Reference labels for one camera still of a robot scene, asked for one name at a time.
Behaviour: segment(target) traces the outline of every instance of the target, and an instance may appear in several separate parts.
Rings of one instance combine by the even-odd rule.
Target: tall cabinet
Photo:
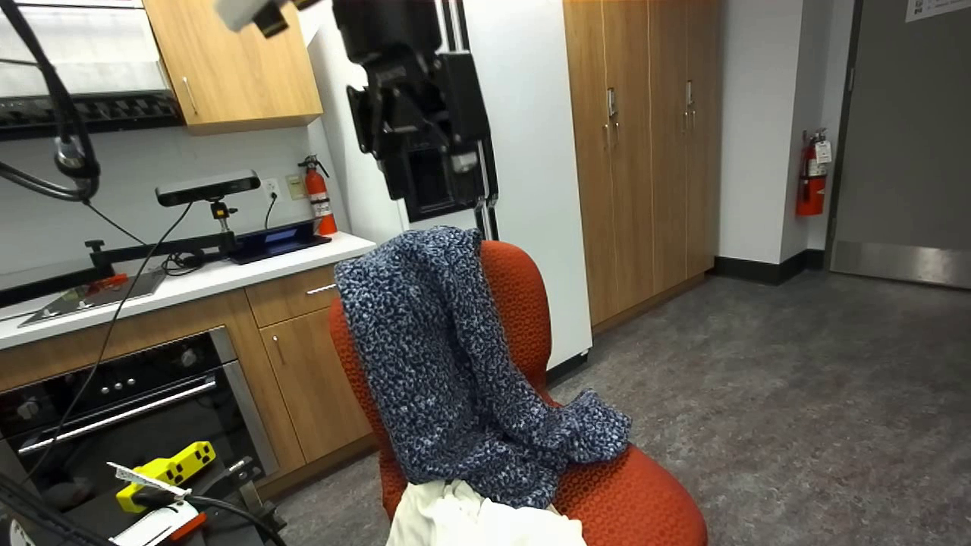
[[[591,325],[713,263],[719,0],[565,0]]]

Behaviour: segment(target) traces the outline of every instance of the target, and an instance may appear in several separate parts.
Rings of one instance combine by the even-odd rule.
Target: fire extinguisher
[[[825,209],[825,177],[832,166],[832,144],[823,131],[812,135],[804,133],[802,150],[799,150],[799,198],[794,198],[794,214],[799,218],[817,218]]]
[[[326,238],[330,232],[335,232],[334,203],[326,194],[326,169],[316,155],[306,155],[301,166],[303,166],[303,190],[312,214],[312,237]]]

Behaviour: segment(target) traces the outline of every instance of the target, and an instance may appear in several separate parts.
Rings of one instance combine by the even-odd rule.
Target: red chair
[[[550,305],[536,263],[509,242],[481,242],[481,270],[493,295],[509,353],[547,397]],[[357,347],[340,300],[330,305],[330,335],[352,391],[378,444],[383,503],[389,517],[405,487],[389,434],[368,391]],[[562,473],[554,509],[581,522],[588,546],[701,546],[706,527],[688,491],[641,450],[610,465],[581,465]]]

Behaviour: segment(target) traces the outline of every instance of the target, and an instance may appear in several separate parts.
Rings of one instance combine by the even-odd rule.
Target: kitchen counter
[[[188,300],[201,300],[201,297],[225,295],[225,291],[234,291],[234,289],[269,281],[269,280],[279,280],[279,276],[303,273],[303,270],[312,270],[312,268],[335,263],[335,261],[346,261],[346,256],[356,256],[356,254],[368,254],[371,248],[374,248],[371,238],[360,238],[360,237],[352,237],[352,232],[335,232],[323,244],[312,244],[312,248],[301,248],[301,251],[289,251],[289,254],[275,254],[275,256],[265,256],[265,261],[252,261],[252,263],[212,261],[212,263],[205,263],[205,268],[201,268],[201,270],[194,270],[188,276],[163,280],[155,295],[131,297],[125,303],[125,310],[120,310],[120,317],[145,316],[145,312],[178,305],[178,303],[188,303]],[[2,317],[0,321],[0,347],[27,345],[27,341],[37,341],[37,338],[48,338],[48,335],[84,331],[84,326],[94,326],[94,325],[106,325],[114,310],[118,310],[114,303],[106,303],[106,305],[70,312],[70,316],[37,321],[37,325],[25,325],[25,326],[18,326],[18,325],[27,316]]]

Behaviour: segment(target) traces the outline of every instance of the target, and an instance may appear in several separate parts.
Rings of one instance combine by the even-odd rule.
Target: oven door
[[[59,431],[7,436],[8,454],[18,461],[15,473],[48,507],[100,532],[118,532],[136,517],[120,512],[114,491],[125,481],[106,461],[140,466],[150,458],[170,458],[194,439],[209,439],[214,461],[188,484],[242,458],[252,465],[237,478],[261,478],[274,473],[274,454],[245,386],[242,400],[237,400],[234,381],[242,386],[237,361],[98,414],[76,414]]]

